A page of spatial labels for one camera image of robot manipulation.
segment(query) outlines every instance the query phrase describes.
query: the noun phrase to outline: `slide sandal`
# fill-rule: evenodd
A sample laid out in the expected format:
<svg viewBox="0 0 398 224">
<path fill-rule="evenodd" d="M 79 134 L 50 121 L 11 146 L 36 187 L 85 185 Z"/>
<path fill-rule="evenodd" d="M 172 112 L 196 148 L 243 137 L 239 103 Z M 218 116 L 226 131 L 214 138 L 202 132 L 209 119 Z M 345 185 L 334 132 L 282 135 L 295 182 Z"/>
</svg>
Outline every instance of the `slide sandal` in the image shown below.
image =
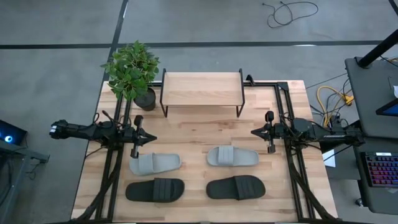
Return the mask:
<svg viewBox="0 0 398 224">
<path fill-rule="evenodd" d="M 146 154 L 138 159 L 130 158 L 130 170 L 133 174 L 151 175 L 175 170 L 181 167 L 181 159 L 177 154 Z"/>
<path fill-rule="evenodd" d="M 212 166 L 254 166 L 259 163 L 259 154 L 234 146 L 218 146 L 209 151 L 207 162 Z"/>
<path fill-rule="evenodd" d="M 262 197 L 266 187 L 257 177 L 239 175 L 209 182 L 206 193 L 212 199 L 244 200 Z"/>
<path fill-rule="evenodd" d="M 135 202 L 174 202 L 184 192 L 180 179 L 155 178 L 150 181 L 131 183 L 126 188 L 126 198 Z"/>
</svg>

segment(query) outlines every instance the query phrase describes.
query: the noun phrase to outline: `gray slide sandal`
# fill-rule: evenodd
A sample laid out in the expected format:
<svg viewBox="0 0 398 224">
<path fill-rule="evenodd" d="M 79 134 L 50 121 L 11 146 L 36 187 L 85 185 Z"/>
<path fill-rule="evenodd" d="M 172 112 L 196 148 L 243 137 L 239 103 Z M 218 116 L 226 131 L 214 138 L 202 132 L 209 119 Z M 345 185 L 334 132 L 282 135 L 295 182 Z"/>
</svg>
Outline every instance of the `gray slide sandal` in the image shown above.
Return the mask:
<svg viewBox="0 0 398 224">
<path fill-rule="evenodd" d="M 177 154 L 146 154 L 138 159 L 130 158 L 130 170 L 136 175 L 151 175 L 175 170 L 181 167 L 181 159 Z"/>
<path fill-rule="evenodd" d="M 209 151 L 207 162 L 212 166 L 255 166 L 259 163 L 259 154 L 234 146 L 218 146 Z"/>
</svg>

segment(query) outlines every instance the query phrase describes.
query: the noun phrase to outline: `gray floor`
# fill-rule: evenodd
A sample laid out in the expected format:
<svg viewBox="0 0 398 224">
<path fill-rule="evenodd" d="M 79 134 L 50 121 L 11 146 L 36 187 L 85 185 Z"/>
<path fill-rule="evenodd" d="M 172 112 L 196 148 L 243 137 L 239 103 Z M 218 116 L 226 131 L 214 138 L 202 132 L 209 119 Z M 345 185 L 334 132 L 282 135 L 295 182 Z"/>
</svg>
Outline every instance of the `gray floor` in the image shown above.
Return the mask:
<svg viewBox="0 0 398 224">
<path fill-rule="evenodd" d="M 132 1 L 120 42 L 381 40 L 398 23 L 388 1 L 316 0 L 312 2 L 318 4 L 318 14 L 297 20 L 287 29 L 271 29 L 266 19 L 272 8 L 262 6 L 263 2 L 280 6 L 277 0 Z M 311 5 L 291 8 L 294 17 L 315 12 Z M 277 18 L 287 22 L 288 12 L 281 10 Z"/>
<path fill-rule="evenodd" d="M 1 44 L 111 43 L 122 0 L 0 2 Z M 382 40 L 397 28 L 398 16 L 388 1 L 314 1 L 317 15 L 281 29 L 266 26 L 271 12 L 262 1 L 130 1 L 120 43 L 204 41 Z M 278 5 L 279 1 L 264 1 Z M 292 7 L 295 15 L 310 6 Z M 364 55 L 374 46 L 223 47 L 152 49 L 168 71 L 237 71 L 257 80 L 304 80 L 306 86 L 345 73 L 344 59 Z M 31 149 L 51 154 L 25 178 L 12 223 L 47 223 L 70 217 L 86 141 L 53 140 L 49 127 L 58 119 L 89 123 L 95 112 L 109 49 L 0 50 L 0 119 L 29 132 Z M 394 47 L 385 56 L 398 55 Z M 341 89 L 346 75 L 323 85 Z M 317 108 L 320 85 L 307 90 Z M 330 94 L 321 92 L 325 102 Z M 332 100 L 334 106 L 337 98 Z M 358 118 L 355 105 L 340 113 Z M 393 223 L 396 217 L 371 213 L 353 202 L 354 180 L 331 179 L 339 217 L 347 221 Z"/>
</svg>

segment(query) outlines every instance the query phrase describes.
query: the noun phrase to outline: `wooden table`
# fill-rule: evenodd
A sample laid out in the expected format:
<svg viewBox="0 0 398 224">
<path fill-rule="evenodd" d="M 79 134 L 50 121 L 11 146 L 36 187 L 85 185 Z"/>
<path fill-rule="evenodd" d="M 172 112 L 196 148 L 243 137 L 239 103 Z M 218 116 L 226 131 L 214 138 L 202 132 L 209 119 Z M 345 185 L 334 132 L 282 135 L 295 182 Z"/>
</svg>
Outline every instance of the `wooden table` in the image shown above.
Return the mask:
<svg viewBox="0 0 398 224">
<path fill-rule="evenodd" d="M 312 119 L 303 81 L 288 81 L 296 117 Z M 157 95 L 160 88 L 155 88 Z M 141 114 L 143 128 L 158 140 L 140 147 L 140 154 L 177 153 L 182 159 L 179 170 L 146 177 L 135 176 L 129 170 L 132 145 L 124 149 L 122 171 L 118 185 L 114 222 L 291 222 L 297 216 L 292 196 L 284 143 L 275 140 L 276 153 L 267 154 L 267 142 L 250 134 L 250 130 L 264 125 L 268 110 L 277 113 L 275 92 L 269 87 L 245 87 L 246 106 L 237 118 L 234 108 L 175 107 L 165 118 L 159 106 L 153 111 L 143 111 L 132 105 L 130 117 Z M 98 111 L 106 110 L 111 116 L 116 98 L 107 85 L 103 86 Z M 259 153 L 259 164 L 254 167 L 212 167 L 206 163 L 206 153 L 220 145 L 232 144 Z M 89 144 L 88 152 L 98 148 Z M 310 188 L 330 214 L 337 217 L 326 169 L 318 149 L 303 150 Z M 98 193 L 103 173 L 106 151 L 86 159 L 76 194 L 72 218 L 78 217 Z M 212 200 L 206 196 L 205 187 L 211 180 L 233 175 L 255 175 L 266 186 L 265 196 L 252 200 Z M 185 182 L 185 191 L 172 203 L 132 202 L 126 199 L 125 189 L 131 182 L 152 180 L 155 177 L 179 178 Z M 303 193 L 300 194 L 303 210 L 307 211 Z"/>
</svg>

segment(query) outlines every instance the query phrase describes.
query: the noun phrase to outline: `black slide sandal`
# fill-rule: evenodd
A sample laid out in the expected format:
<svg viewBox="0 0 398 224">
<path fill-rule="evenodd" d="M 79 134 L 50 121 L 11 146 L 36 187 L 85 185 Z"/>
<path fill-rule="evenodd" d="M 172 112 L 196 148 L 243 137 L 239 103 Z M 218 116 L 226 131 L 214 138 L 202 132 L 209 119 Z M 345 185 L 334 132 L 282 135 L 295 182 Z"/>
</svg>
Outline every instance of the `black slide sandal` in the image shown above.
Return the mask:
<svg viewBox="0 0 398 224">
<path fill-rule="evenodd" d="M 135 202 L 174 202 L 184 192 L 180 179 L 155 178 L 150 181 L 131 183 L 126 188 L 126 198 Z"/>
<path fill-rule="evenodd" d="M 239 175 L 209 182 L 206 193 L 212 199 L 244 200 L 262 197 L 266 187 L 257 177 Z"/>
</svg>

